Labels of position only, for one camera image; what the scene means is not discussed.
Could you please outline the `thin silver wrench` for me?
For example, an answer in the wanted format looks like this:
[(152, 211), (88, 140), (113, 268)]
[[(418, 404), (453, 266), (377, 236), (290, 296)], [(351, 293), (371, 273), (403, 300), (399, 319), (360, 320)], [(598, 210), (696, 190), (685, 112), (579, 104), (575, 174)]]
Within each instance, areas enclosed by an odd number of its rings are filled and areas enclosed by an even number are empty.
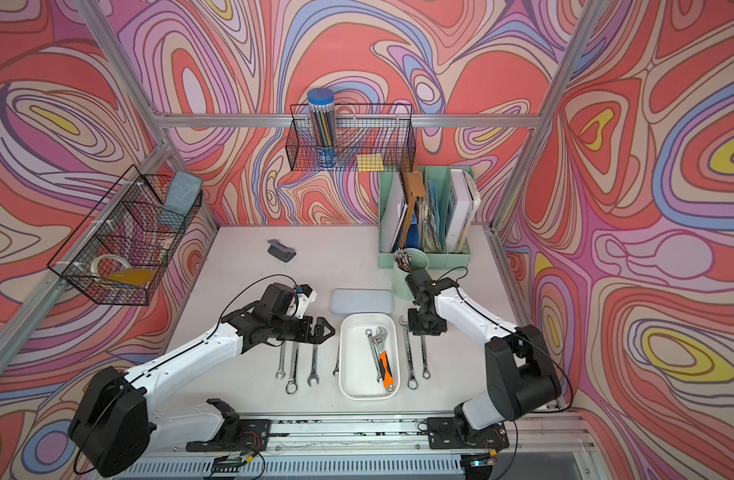
[(335, 377), (337, 377), (339, 375), (339, 372), (340, 372), (340, 351), (341, 351), (341, 346), (340, 346), (340, 343), (338, 343), (337, 344), (337, 349), (336, 349), (336, 354), (335, 354), (335, 364), (334, 364), (334, 368), (332, 370), (332, 375), (335, 376)]

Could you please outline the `silver end wrench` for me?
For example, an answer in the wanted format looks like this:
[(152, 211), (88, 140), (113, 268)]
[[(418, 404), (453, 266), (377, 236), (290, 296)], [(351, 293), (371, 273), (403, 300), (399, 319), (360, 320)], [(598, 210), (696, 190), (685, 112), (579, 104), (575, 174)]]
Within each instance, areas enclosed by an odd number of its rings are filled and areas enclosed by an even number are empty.
[(318, 345), (312, 345), (310, 373), (307, 377), (309, 387), (317, 386), (320, 383), (318, 374)]

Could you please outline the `white plastic storage box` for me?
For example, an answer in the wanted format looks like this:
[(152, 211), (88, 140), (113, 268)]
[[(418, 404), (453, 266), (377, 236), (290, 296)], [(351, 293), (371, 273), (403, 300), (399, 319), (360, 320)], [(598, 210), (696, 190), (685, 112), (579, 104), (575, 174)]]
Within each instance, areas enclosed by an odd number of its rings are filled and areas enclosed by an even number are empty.
[[(388, 331), (385, 349), (396, 382), (395, 391), (391, 394), (388, 394), (376, 380), (377, 373), (365, 334), (367, 329), (375, 333), (378, 326)], [(397, 330), (394, 321), (388, 315), (361, 313), (348, 316), (341, 324), (339, 343), (341, 351), (338, 382), (346, 398), (354, 401), (378, 401), (389, 399), (398, 392), (401, 374)]]

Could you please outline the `small silver wrench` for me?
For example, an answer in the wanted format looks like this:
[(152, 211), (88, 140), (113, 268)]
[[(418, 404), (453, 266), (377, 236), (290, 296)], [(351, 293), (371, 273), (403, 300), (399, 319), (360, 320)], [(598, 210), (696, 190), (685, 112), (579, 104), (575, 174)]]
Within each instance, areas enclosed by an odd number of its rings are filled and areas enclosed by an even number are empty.
[(281, 342), (279, 345), (278, 367), (275, 372), (275, 378), (277, 380), (283, 380), (286, 377), (285, 360), (286, 360), (286, 343)]

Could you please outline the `short silver wrench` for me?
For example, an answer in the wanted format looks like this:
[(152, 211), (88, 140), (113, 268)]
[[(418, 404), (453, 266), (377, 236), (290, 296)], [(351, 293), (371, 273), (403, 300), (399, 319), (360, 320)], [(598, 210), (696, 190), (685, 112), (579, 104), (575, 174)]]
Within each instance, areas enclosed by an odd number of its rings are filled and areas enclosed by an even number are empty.
[(422, 358), (422, 377), (426, 380), (431, 378), (431, 373), (429, 370), (428, 365), (428, 350), (427, 350), (427, 340), (425, 335), (420, 336), (420, 345), (421, 345), (421, 358)]

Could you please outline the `long silver combination wrench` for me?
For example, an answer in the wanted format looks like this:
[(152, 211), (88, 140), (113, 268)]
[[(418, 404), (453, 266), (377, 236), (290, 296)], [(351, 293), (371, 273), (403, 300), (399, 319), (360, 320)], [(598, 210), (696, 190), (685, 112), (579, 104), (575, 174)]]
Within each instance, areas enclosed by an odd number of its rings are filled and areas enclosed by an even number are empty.
[(298, 370), (299, 344), (293, 343), (291, 346), (290, 374), (285, 387), (288, 395), (293, 395), (298, 391), (297, 370)]

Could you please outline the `orange handled adjustable wrench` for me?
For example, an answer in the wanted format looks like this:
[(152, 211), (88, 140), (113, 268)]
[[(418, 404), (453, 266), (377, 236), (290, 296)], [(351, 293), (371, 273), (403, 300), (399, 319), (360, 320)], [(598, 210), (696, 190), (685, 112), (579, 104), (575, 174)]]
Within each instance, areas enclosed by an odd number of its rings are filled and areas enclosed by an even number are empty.
[(383, 377), (381, 385), (388, 394), (391, 394), (395, 391), (396, 382), (391, 371), (388, 353), (385, 349), (387, 333), (388, 331), (384, 327), (378, 326), (376, 332), (372, 332), (372, 340), (380, 360), (380, 370)]

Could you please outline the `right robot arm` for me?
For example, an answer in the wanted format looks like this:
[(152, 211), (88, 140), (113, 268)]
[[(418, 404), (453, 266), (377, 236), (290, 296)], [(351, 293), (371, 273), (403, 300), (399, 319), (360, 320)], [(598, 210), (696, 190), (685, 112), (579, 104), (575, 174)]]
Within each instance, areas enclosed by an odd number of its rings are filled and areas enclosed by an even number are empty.
[(517, 326), (486, 310), (449, 277), (425, 269), (405, 276), (414, 307), (409, 332), (439, 336), (450, 324), (484, 352), (485, 389), (454, 409), (457, 434), (479, 433), (515, 421), (562, 396), (558, 367), (535, 326)]

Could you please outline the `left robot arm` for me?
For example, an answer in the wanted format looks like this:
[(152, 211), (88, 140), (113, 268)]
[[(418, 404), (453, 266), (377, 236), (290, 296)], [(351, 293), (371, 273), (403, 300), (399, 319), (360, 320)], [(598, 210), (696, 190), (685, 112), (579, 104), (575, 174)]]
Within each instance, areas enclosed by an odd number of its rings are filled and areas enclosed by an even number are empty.
[(159, 406), (199, 376), (258, 345), (329, 340), (334, 327), (306, 312), (315, 299), (307, 284), (273, 283), (260, 299), (223, 314), (215, 327), (175, 350), (126, 371), (99, 371), (69, 424), (69, 438), (104, 478), (123, 473), (151, 451), (180, 444), (263, 449), (259, 434), (245, 432), (239, 414), (219, 398), (181, 411), (165, 412)]

